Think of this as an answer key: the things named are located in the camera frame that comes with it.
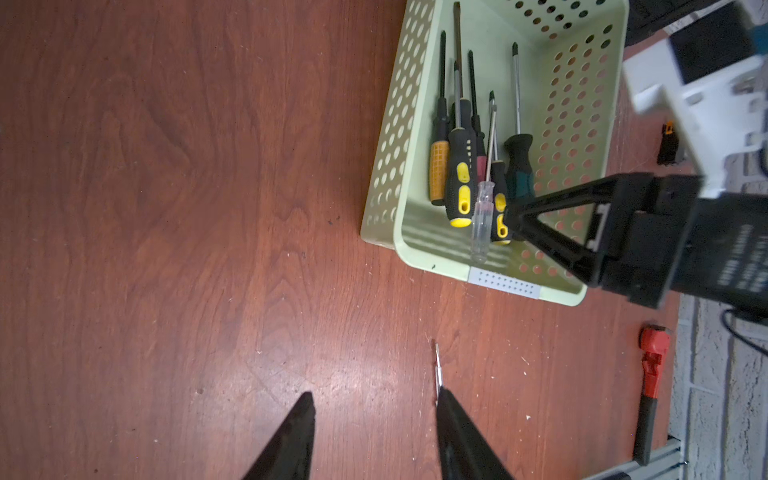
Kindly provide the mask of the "clear red handle screwdriver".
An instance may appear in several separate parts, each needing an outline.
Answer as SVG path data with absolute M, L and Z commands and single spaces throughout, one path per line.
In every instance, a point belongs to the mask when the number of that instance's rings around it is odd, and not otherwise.
M 439 404 L 440 392 L 443 388 L 443 375 L 442 375 L 442 363 L 440 357 L 440 347 L 435 339 L 432 340 L 432 347 L 434 353 L 434 375 L 435 375 L 435 405 Z

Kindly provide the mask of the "red pipe wrench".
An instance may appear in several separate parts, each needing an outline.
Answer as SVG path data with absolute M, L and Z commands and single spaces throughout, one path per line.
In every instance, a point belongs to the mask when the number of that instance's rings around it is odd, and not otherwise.
M 633 459 L 641 466 L 650 462 L 663 364 L 670 343 L 670 331 L 663 326 L 647 325 L 641 329 L 643 385 L 633 448 Z

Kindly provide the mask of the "black plastic tool case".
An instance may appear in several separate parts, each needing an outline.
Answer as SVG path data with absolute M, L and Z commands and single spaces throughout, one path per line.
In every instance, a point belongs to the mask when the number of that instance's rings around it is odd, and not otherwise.
M 625 46 L 629 47 L 716 0 L 630 0 Z

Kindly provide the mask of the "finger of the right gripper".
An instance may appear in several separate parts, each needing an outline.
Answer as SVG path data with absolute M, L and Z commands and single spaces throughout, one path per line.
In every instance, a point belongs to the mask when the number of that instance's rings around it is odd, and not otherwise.
M 589 287 L 598 287 L 621 256 L 630 221 L 651 192 L 654 175 L 611 175 L 545 196 L 512 203 L 505 223 Z

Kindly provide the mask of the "clear handle small screwdriver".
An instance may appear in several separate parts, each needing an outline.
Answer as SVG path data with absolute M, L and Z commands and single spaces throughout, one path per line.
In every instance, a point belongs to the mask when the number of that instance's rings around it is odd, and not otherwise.
M 475 263 L 482 264 L 486 261 L 489 252 L 492 233 L 493 218 L 493 191 L 495 184 L 491 180 L 491 164 L 493 161 L 492 146 L 495 140 L 497 106 L 494 100 L 490 104 L 490 134 L 487 150 L 489 159 L 486 161 L 486 169 L 482 181 L 478 186 L 478 196 L 473 217 L 473 233 L 471 243 L 471 258 Z

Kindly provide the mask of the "green black handle screwdriver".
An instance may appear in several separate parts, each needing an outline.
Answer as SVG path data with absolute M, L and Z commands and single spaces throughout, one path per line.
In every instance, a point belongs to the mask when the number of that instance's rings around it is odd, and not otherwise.
M 515 93 L 515 134 L 504 142 L 505 151 L 509 156 L 506 183 L 510 206 L 526 202 L 534 197 L 533 170 L 529 157 L 533 137 L 523 130 L 521 68 L 517 42 L 514 42 L 512 45 L 512 57 Z

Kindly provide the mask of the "orange handle screwdriver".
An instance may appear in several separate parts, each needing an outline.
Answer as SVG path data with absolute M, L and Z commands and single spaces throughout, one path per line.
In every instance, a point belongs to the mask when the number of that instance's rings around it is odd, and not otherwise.
M 429 159 L 429 199 L 434 206 L 445 204 L 446 172 L 449 156 L 447 98 L 445 95 L 446 32 L 440 35 L 438 97 Z

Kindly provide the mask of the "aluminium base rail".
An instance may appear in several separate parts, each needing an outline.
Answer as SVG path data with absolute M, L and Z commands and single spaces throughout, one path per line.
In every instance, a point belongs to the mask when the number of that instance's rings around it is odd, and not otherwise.
M 663 448 L 651 452 L 647 465 L 632 460 L 590 476 L 588 480 L 679 480 L 686 466 L 680 440 L 669 437 Z

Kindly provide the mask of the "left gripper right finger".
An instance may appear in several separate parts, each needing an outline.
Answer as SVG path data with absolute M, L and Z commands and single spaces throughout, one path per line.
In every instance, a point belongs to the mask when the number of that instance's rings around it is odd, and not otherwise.
M 445 387 L 439 389 L 436 426 L 443 479 L 514 479 Z

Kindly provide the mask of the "black yellow screwdriver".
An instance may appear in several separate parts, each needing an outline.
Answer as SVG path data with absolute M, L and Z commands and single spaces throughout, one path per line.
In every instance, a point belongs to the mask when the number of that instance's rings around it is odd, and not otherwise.
M 511 234 L 507 227 L 504 214 L 507 209 L 508 189 L 505 179 L 505 164 L 499 158 L 497 140 L 497 102 L 493 90 L 489 92 L 490 108 L 490 133 L 488 140 L 489 174 L 493 183 L 492 193 L 492 231 L 491 242 L 494 244 L 508 245 L 511 242 Z
M 477 182 L 472 166 L 475 135 L 462 125 L 462 74 L 457 61 L 454 62 L 454 128 L 448 135 L 449 161 L 445 192 L 446 213 L 454 228 L 471 225 L 474 212 L 474 198 Z

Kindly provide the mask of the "pink handle screwdriver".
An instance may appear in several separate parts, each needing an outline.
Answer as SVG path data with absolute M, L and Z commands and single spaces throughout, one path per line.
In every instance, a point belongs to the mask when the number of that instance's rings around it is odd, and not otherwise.
M 485 151 L 484 134 L 482 132 L 481 120 L 479 115 L 479 106 L 477 101 L 477 89 L 476 89 L 476 79 L 475 79 L 474 54 L 472 50 L 468 51 L 468 62 L 469 62 L 469 78 L 470 78 L 470 98 L 471 98 L 471 104 L 472 104 L 471 125 L 476 135 L 475 165 L 477 170 L 477 180 L 478 182 L 483 182 L 486 176 L 485 170 L 487 166 L 487 154 Z

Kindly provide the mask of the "light green plastic bin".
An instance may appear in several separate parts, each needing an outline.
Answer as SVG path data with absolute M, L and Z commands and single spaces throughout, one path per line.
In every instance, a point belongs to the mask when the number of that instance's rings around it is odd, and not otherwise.
M 501 139 L 533 137 L 532 189 L 544 196 L 606 171 L 630 5 L 626 1 L 410 1 L 361 226 L 364 241 L 411 267 L 566 306 L 586 287 L 523 243 L 491 247 L 474 264 L 470 232 L 428 198 L 428 158 L 440 93 L 464 90 L 483 122 L 498 105 Z

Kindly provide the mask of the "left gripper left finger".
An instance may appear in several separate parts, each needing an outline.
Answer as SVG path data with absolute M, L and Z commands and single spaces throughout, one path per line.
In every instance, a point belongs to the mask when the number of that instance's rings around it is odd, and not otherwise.
M 243 480 L 307 480 L 310 478 L 316 409 L 310 391 L 303 392 Z

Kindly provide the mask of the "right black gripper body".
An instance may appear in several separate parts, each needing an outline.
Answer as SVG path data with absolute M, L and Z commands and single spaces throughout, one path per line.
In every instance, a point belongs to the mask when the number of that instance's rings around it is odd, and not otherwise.
M 767 199 L 702 198 L 698 176 L 607 177 L 600 287 L 657 308 L 675 291 L 767 314 Z

